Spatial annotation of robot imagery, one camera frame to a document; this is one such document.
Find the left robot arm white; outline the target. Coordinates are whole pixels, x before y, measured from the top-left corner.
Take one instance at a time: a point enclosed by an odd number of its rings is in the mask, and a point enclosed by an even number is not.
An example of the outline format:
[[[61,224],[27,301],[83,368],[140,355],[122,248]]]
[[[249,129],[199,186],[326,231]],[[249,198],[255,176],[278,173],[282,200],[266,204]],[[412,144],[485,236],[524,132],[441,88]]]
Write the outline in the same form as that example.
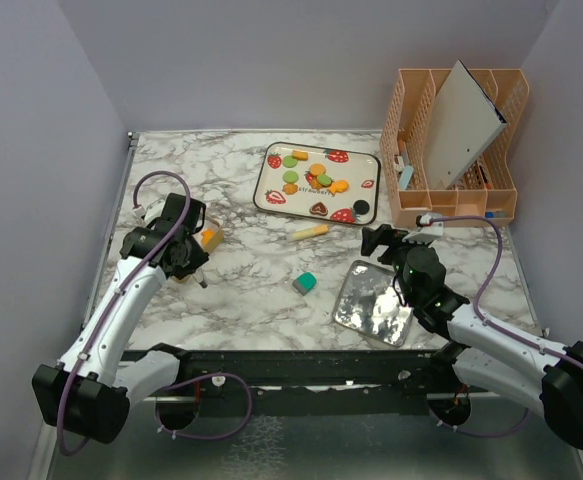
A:
[[[196,239],[205,214],[203,202],[171,193],[159,215],[125,235],[111,283],[85,328],[56,365],[41,365],[33,375],[46,424],[108,444],[151,393],[163,387],[177,395],[189,388],[191,369],[164,348],[126,369],[119,363],[166,281],[183,279],[208,261]]]

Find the orange flower cookie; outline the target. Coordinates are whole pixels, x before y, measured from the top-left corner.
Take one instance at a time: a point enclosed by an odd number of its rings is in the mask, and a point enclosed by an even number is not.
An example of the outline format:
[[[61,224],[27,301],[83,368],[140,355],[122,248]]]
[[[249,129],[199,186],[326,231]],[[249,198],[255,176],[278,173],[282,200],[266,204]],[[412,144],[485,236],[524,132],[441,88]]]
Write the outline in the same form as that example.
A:
[[[294,183],[287,183],[283,186],[283,191],[287,195],[293,195],[298,191],[298,186]]]

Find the silver tin lid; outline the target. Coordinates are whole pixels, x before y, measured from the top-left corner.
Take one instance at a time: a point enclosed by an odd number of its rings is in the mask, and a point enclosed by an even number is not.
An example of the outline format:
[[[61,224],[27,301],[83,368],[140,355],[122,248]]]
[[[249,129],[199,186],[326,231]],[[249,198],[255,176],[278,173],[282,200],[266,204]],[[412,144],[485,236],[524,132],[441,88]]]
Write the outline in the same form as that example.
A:
[[[412,323],[412,309],[400,304],[388,269],[354,261],[345,277],[332,310],[332,321],[341,327],[401,347]]]

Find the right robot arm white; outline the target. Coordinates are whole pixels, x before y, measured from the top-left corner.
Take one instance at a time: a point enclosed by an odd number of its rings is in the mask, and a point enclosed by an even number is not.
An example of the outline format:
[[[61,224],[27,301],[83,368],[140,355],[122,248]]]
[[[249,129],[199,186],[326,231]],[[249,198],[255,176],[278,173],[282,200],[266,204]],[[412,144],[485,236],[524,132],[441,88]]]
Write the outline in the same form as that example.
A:
[[[443,359],[430,367],[432,383],[452,391],[477,387],[542,417],[568,445],[583,450],[583,341],[568,346],[497,319],[445,283],[446,269],[432,244],[446,217],[420,216],[417,230],[387,224],[362,230],[361,253],[384,247],[379,262],[394,271],[401,303],[428,332],[447,340]]]

